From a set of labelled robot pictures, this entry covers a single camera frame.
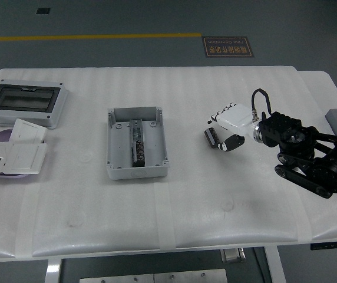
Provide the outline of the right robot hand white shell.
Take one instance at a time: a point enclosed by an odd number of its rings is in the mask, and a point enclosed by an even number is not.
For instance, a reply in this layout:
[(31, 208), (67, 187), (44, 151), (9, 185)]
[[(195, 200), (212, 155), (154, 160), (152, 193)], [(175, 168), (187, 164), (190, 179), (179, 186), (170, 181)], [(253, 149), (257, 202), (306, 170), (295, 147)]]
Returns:
[(259, 119), (253, 120), (253, 113), (248, 107), (242, 104), (230, 103), (224, 109), (211, 116), (208, 124), (212, 122), (231, 132), (232, 135), (225, 141), (220, 141), (215, 129), (209, 127), (204, 131), (204, 134), (210, 147), (230, 152), (243, 145), (246, 136), (254, 139)]

